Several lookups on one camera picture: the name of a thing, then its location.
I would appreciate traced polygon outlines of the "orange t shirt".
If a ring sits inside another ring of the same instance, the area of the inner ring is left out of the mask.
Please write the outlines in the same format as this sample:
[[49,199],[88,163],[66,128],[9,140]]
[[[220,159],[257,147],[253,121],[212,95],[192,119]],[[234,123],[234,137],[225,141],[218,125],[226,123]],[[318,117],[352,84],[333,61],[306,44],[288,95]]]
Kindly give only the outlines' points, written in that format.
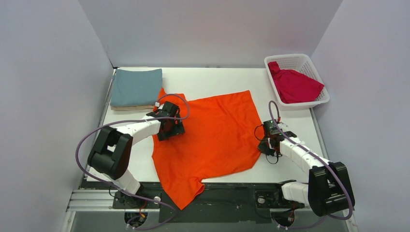
[[159,98],[180,107],[185,128],[164,141],[153,137],[157,176],[179,209],[204,191],[204,179],[246,171],[260,157],[257,137],[263,131],[255,132],[261,119],[250,91],[187,101],[161,90]]

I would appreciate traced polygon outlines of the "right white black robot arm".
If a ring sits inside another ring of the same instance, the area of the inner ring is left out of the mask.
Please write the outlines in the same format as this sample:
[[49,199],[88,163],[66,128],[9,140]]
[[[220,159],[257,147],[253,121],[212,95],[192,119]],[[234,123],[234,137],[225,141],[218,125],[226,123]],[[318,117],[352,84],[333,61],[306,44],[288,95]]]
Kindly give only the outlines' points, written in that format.
[[286,207],[293,202],[308,205],[317,216],[328,216],[342,210],[353,210],[354,194],[347,167],[318,156],[291,131],[276,121],[262,123],[264,137],[258,150],[269,156],[285,156],[307,176],[307,183],[287,181],[273,194],[274,203]]

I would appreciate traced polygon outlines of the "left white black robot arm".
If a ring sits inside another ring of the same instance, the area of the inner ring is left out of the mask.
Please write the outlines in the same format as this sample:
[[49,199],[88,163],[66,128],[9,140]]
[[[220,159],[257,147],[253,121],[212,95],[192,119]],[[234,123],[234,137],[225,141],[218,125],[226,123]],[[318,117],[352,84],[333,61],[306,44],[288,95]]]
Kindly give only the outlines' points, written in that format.
[[167,101],[131,124],[118,128],[102,127],[87,163],[107,178],[103,183],[118,189],[120,195],[116,199],[120,203],[138,208],[147,198],[143,194],[143,185],[128,169],[132,146],[150,136],[164,141],[184,132],[179,106]]

